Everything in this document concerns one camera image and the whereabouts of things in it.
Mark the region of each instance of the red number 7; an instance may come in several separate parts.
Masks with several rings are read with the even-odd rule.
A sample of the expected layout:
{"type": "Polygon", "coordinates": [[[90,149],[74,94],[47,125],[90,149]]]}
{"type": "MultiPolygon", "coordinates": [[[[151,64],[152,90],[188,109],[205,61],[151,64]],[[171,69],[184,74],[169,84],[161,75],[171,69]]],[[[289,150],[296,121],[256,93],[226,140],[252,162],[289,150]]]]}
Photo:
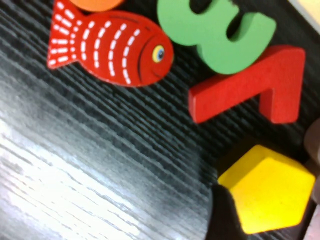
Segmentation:
{"type": "Polygon", "coordinates": [[[269,47],[247,69],[214,76],[189,90],[189,111],[204,122],[261,94],[259,111],[274,124],[295,122],[299,115],[306,53],[290,45],[269,47]]]}

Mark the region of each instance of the black wood grain table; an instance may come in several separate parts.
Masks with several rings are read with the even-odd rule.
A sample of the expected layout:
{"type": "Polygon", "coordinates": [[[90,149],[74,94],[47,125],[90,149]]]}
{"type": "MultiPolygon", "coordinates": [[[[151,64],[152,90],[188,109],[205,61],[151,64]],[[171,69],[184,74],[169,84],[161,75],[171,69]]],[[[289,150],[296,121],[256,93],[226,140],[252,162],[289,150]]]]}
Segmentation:
{"type": "MultiPolygon", "coordinates": [[[[156,2],[120,8],[156,22],[156,2]]],[[[251,135],[306,161],[303,135],[320,116],[320,38],[287,1],[237,2],[277,20],[272,45],[306,49],[294,124],[271,124],[258,98],[194,124],[188,89],[213,73],[190,47],[175,45],[171,72],[145,88],[102,83],[78,63],[51,71],[53,1],[0,0],[0,239],[201,240],[217,161],[235,143],[251,135]]]]}

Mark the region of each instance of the fish tail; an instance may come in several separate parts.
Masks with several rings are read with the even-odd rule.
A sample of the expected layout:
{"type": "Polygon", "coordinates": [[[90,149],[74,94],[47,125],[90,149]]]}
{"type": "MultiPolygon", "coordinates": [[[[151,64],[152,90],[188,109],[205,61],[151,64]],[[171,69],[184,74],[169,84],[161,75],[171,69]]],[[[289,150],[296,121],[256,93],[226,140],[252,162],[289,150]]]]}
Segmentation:
{"type": "Polygon", "coordinates": [[[84,15],[69,0],[54,1],[47,56],[50,69],[77,61],[75,39],[83,18],[84,15]]]}

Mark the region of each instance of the green number 3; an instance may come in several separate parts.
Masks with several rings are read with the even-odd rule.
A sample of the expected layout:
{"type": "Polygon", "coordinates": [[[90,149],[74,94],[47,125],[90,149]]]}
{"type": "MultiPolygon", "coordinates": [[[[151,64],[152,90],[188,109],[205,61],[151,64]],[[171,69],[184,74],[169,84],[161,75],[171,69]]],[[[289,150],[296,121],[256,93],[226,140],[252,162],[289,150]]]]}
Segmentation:
{"type": "Polygon", "coordinates": [[[276,30],[276,21],[261,13],[246,13],[236,33],[227,29],[239,13],[231,0],[212,0],[196,14],[190,0],[158,0],[157,14],[166,34],[176,43],[197,46],[202,60],[220,74],[235,74],[253,64],[276,30]]]}

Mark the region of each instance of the wooden toy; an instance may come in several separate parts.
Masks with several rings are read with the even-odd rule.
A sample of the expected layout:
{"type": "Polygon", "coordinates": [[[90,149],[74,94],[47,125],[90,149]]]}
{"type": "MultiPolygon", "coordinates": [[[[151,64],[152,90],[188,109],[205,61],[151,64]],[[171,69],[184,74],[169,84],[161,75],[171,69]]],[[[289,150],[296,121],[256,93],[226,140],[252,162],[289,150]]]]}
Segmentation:
{"type": "Polygon", "coordinates": [[[209,195],[208,231],[205,240],[246,240],[235,202],[223,186],[214,184],[209,195]]]}
{"type": "Polygon", "coordinates": [[[320,118],[306,131],[304,147],[310,157],[320,165],[320,118]]]}
{"type": "Polygon", "coordinates": [[[161,80],[171,68],[170,39],[154,22],[125,11],[82,15],[68,0],[54,4],[47,65],[73,62],[102,81],[141,87],[161,80]]]}
{"type": "Polygon", "coordinates": [[[77,7],[90,12],[103,12],[115,8],[124,0],[70,0],[77,7]]]}
{"type": "Polygon", "coordinates": [[[320,239],[320,205],[314,211],[310,225],[304,236],[304,240],[319,240],[320,239]]]}
{"type": "Polygon", "coordinates": [[[312,191],[312,199],[316,204],[320,205],[320,176],[315,181],[314,188],[312,191]]]}
{"type": "Polygon", "coordinates": [[[232,76],[217,75],[189,90],[189,111],[204,122],[261,94],[259,111],[272,123],[297,120],[306,54],[302,48],[269,47],[249,68],[232,76]]]}
{"type": "Polygon", "coordinates": [[[263,53],[276,30],[276,22],[261,13],[246,13],[229,39],[227,29],[239,13],[230,0],[215,0],[195,14],[190,0],[158,0],[161,27],[176,43],[197,46],[202,60],[214,71],[234,74],[249,67],[263,53]]]}
{"type": "Polygon", "coordinates": [[[320,1],[316,0],[289,0],[301,15],[320,34],[320,1]]]}
{"type": "Polygon", "coordinates": [[[218,183],[231,192],[243,231],[255,234],[298,225],[315,177],[297,161],[256,145],[218,183]]]}

